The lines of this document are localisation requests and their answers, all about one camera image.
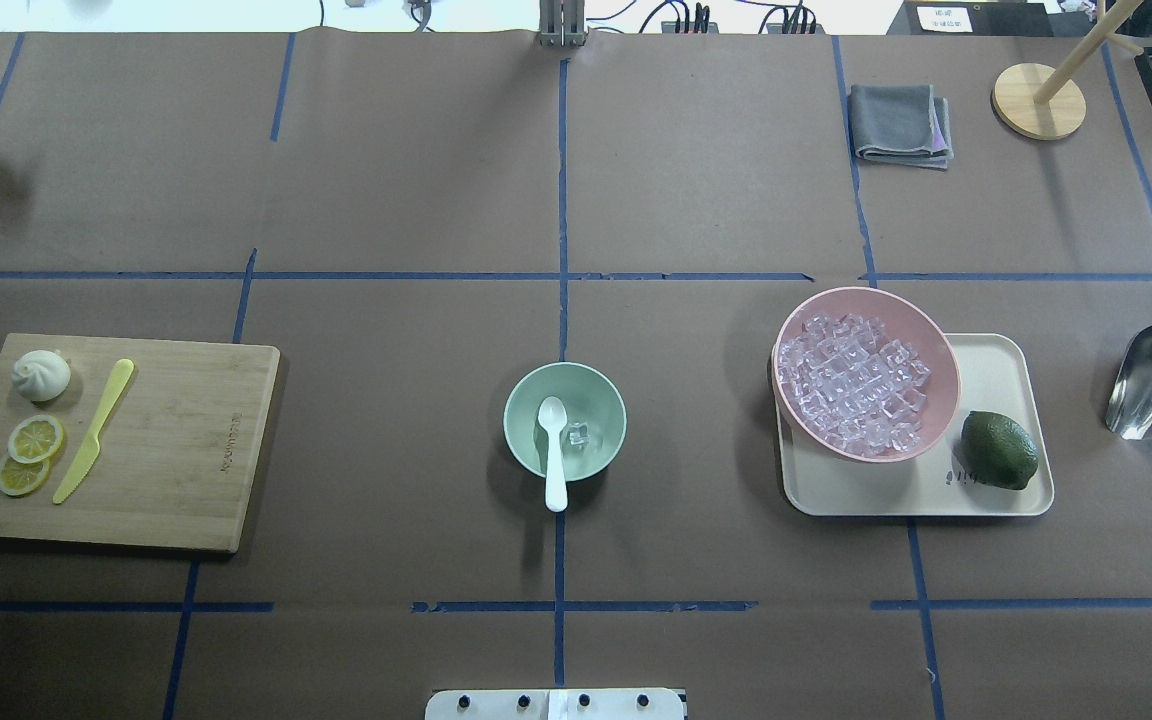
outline wooden stand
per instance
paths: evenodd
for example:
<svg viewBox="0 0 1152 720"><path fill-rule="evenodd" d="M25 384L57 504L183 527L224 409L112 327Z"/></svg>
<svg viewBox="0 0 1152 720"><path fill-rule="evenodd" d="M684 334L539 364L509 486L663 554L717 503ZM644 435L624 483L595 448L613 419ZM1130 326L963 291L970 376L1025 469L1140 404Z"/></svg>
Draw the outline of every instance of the wooden stand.
<svg viewBox="0 0 1152 720"><path fill-rule="evenodd" d="M1076 70L1123 24L1143 0L1120 0L1079 41L1060 67L1021 63L993 83L993 109L1007 127L1034 141L1060 141L1083 127L1087 100L1070 82Z"/></svg>

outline white floor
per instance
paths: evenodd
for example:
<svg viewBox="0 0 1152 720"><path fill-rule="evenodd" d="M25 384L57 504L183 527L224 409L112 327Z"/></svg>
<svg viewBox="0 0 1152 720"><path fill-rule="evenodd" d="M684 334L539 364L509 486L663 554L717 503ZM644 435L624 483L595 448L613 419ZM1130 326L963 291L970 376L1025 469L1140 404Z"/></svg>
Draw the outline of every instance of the white floor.
<svg viewBox="0 0 1152 720"><path fill-rule="evenodd" d="M1058 12L1058 0L1030 0ZM590 18L607 17L630 0L586 0ZM605 24L637 32L659 0L637 0ZM882 35L901 0L808 0L831 35ZM349 31L402 32L416 28L406 0L323 0L323 24ZM752 33L768 8L740 0L708 0L710 18L725 33ZM0 32L290 32L317 26L317 0L0 0ZM673 18L668 9L655 18ZM652 23L650 32L659 32ZM434 0L430 26L439 32L536 29L538 0Z"/></svg>

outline bowl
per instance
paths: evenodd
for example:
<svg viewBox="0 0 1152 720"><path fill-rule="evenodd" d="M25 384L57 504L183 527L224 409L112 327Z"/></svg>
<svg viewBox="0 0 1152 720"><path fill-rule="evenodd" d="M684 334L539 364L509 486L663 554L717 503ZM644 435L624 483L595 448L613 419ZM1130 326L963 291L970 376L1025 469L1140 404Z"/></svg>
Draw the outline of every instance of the bowl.
<svg viewBox="0 0 1152 720"><path fill-rule="evenodd" d="M536 420L536 411L550 395L563 401L567 425L585 423L589 442L571 450L563 438L563 473L567 482L584 480L607 468L626 442L626 401L604 373L579 363L552 363L526 373L503 402L503 440L509 452L531 473L545 477L550 439Z"/></svg>
<svg viewBox="0 0 1152 720"><path fill-rule="evenodd" d="M786 395L786 388L778 379L776 349L782 342L803 334L803 323L818 313L828 314L835 319L846 314L881 319L886 325L884 334L886 334L888 342L900 340L918 350L919 359L931 370L927 384L918 388L927 396L925 406L918 414L919 419L923 420L923 427L918 430L920 439L918 445L908 448L908 450L888 448L882 455L865 457L829 445L826 439L820 437L818 430L812 427L812 424L808 423L805 418L801 418L799 411L791 404L790 399ZM826 447L833 454L859 462L900 462L918 457L923 452L927 452L929 448L941 441L946 430L954 420L961 389L954 348L950 347L950 341L946 340L941 328L937 327L937 324L927 314L908 300L902 300L889 291L869 287L833 288L833 290L817 293L796 306L781 325L781 332L776 334L776 342L772 346L772 384L776 393L776 406L780 406L781 415L791 423L793 427L801 430L805 437L812 438L812 441Z"/></svg>

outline round wooden base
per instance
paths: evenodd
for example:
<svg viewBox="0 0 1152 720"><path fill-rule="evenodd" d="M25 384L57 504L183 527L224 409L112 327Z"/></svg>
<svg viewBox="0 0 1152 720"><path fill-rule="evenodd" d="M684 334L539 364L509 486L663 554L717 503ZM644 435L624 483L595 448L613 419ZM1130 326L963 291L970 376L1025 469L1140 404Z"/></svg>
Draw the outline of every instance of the round wooden base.
<svg viewBox="0 0 1152 720"><path fill-rule="evenodd" d="M993 109L1014 131L1034 141L1060 141L1076 131L1087 116L1083 91L1066 82L1046 105L1034 103L1043 82L1056 70L1047 65L1021 63L1002 70L993 83Z"/></svg>

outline wooden cutting board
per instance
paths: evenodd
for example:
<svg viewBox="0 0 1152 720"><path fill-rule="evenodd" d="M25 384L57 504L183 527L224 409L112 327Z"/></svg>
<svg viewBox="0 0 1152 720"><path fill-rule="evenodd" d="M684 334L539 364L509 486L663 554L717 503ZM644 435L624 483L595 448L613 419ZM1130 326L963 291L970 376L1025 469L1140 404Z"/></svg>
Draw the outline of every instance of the wooden cutting board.
<svg viewBox="0 0 1152 720"><path fill-rule="evenodd" d="M69 387L36 404L12 387L31 350L69 363ZM61 505L69 469L115 361L136 373L100 433L101 454ZM275 347L9 334L0 354L0 458L20 420L54 415L65 446L25 497L0 492L0 537L236 552L278 374Z"/></svg>

